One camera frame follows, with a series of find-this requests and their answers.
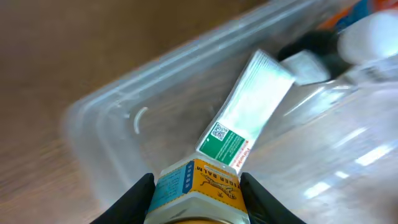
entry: clear plastic box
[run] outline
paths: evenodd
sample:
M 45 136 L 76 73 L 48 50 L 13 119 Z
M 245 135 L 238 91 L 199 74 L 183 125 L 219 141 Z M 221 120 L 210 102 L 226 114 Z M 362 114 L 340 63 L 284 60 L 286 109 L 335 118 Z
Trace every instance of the clear plastic box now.
M 157 176 L 195 151 L 200 135 L 256 49 L 275 54 L 340 9 L 340 2 L 332 0 L 266 4 L 77 101 L 64 120 L 65 135 L 104 208 L 145 173 Z M 296 147 L 304 149 L 309 144 L 309 150 L 317 151 L 336 144 L 350 131 L 371 125 L 329 112 L 357 92 L 361 91 L 344 79 L 294 86 L 269 121 L 243 171 L 252 173 L 288 208 L 295 208 L 304 188 L 313 183 L 305 182 L 307 177 L 284 179 L 294 172 L 283 165 L 309 169 L 299 162 L 306 156 L 311 159 L 311 155 L 294 151 Z M 326 121 L 324 116 L 336 122 Z M 308 133 L 318 134 L 316 141 L 292 138 L 288 144 L 275 146 L 281 141 L 277 139 L 294 135 L 294 130 L 303 126 Z M 331 128 L 334 126 L 342 126 L 344 132 Z M 289 190 L 295 182 L 297 187 Z

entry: white bottle cap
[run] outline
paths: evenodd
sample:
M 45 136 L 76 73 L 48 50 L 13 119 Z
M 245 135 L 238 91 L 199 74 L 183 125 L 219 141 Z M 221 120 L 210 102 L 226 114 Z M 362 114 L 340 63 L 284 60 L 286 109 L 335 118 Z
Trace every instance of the white bottle cap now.
M 398 10 L 376 12 L 343 31 L 338 53 L 360 65 L 398 54 Z

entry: orange label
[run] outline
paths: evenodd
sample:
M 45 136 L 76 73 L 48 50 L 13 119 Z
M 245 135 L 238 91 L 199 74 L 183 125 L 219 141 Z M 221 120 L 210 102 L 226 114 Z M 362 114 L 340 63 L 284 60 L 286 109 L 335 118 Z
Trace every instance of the orange label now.
M 199 159 L 194 159 L 194 165 L 191 192 L 202 193 L 245 213 L 248 212 L 238 176 Z

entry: brown wooden surface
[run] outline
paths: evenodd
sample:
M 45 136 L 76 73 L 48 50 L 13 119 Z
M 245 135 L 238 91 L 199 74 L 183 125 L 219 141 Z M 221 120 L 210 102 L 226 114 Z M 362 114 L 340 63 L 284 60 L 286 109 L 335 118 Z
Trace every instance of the brown wooden surface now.
M 0 223 L 101 213 L 59 134 L 65 109 L 264 0 L 0 2 Z

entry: transparent storage bin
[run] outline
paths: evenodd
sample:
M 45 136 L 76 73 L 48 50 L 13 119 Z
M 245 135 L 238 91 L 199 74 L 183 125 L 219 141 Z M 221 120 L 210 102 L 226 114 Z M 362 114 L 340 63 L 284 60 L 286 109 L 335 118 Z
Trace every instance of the transparent storage bin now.
M 266 4 L 77 101 L 65 135 L 103 207 L 194 152 L 256 49 L 275 55 L 340 9 L 332 0 Z M 358 88 L 344 78 L 294 86 L 243 171 L 306 220 L 317 192 L 372 166 L 362 156 L 395 153 L 396 96 L 394 85 Z

